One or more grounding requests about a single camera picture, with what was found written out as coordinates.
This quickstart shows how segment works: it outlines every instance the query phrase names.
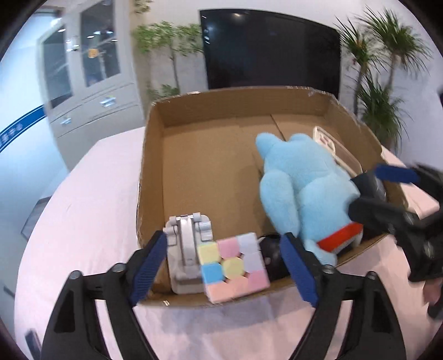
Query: blue stripe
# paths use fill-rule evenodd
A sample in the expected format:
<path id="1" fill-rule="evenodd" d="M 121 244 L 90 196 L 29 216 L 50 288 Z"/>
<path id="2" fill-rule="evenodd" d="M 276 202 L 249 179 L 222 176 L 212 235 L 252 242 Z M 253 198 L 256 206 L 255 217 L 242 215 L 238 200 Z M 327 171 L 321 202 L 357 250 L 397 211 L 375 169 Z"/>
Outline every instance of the blue stripe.
<path id="1" fill-rule="evenodd" d="M 20 119 L 15 120 L 2 132 L 0 132 L 0 153 L 14 141 L 19 135 L 23 134 L 34 124 L 46 117 L 43 105 L 36 107 L 29 113 L 24 114 Z"/>

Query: rubik's cube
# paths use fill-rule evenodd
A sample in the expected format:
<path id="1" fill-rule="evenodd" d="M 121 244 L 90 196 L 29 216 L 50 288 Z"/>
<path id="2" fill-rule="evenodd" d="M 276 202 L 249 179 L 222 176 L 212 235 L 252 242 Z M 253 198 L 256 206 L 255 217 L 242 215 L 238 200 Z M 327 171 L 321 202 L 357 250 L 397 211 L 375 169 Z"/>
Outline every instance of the rubik's cube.
<path id="1" fill-rule="evenodd" d="M 254 233 L 197 248 L 209 301 L 224 302 L 269 287 L 268 273 Z"/>

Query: black tv screen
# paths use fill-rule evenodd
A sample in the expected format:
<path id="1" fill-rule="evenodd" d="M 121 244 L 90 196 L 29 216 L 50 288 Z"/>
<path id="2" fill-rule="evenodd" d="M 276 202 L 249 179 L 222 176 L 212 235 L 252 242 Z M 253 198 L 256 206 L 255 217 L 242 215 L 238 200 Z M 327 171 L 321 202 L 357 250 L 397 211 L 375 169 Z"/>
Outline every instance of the black tv screen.
<path id="1" fill-rule="evenodd" d="M 335 95 L 340 36 L 328 26 L 258 10 L 201 10 L 210 89 L 310 86 Z"/>

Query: blue gripper pad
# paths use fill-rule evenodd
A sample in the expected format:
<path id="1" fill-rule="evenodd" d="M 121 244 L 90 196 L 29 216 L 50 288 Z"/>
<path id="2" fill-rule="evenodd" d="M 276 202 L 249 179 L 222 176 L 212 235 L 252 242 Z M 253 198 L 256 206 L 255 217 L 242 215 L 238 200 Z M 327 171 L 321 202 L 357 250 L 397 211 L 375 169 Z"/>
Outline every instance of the blue gripper pad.
<path id="1" fill-rule="evenodd" d="M 131 306 L 134 307 L 140 300 L 146 297 L 166 255 L 167 239 L 166 234 L 162 233 L 134 276 L 132 292 L 129 295 Z"/>
<path id="2" fill-rule="evenodd" d="M 316 307 L 319 301 L 319 295 L 317 294 L 314 276 L 286 235 L 282 235 L 280 239 L 280 252 L 292 280 L 297 285 L 302 299 L 309 302 L 313 307 Z"/>
<path id="3" fill-rule="evenodd" d="M 398 166 L 379 164 L 375 168 L 374 173 L 380 180 L 391 181 L 393 183 L 417 184 L 420 180 L 413 169 Z"/>

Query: screw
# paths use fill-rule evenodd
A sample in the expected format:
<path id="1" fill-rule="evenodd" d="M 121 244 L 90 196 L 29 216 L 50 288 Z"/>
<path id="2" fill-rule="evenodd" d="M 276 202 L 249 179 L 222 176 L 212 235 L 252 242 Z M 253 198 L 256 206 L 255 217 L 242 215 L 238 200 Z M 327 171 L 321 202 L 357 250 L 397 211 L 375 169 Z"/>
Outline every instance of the screw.
<path id="1" fill-rule="evenodd" d="M 118 262 L 117 264 L 115 264 L 112 267 L 112 271 L 114 273 L 121 273 L 122 271 L 124 271 L 126 269 L 126 265 L 122 262 Z"/>
<path id="2" fill-rule="evenodd" d="M 428 258 L 432 259 L 434 257 L 434 247 L 429 241 L 424 243 L 423 250 Z"/>
<path id="3" fill-rule="evenodd" d="M 332 265 L 323 266 L 323 272 L 326 274 L 333 274 L 335 272 L 335 268 Z"/>
<path id="4" fill-rule="evenodd" d="M 374 271 L 369 271 L 366 276 L 368 277 L 368 279 L 375 280 L 377 278 L 377 273 Z"/>
<path id="5" fill-rule="evenodd" d="M 403 217 L 409 225 L 412 225 L 414 223 L 414 217 L 412 216 L 411 213 L 406 212 L 403 214 Z"/>
<path id="6" fill-rule="evenodd" d="M 69 274 L 69 279 L 75 280 L 78 279 L 80 276 L 82 276 L 82 272 L 79 270 L 74 270 L 72 273 Z"/>

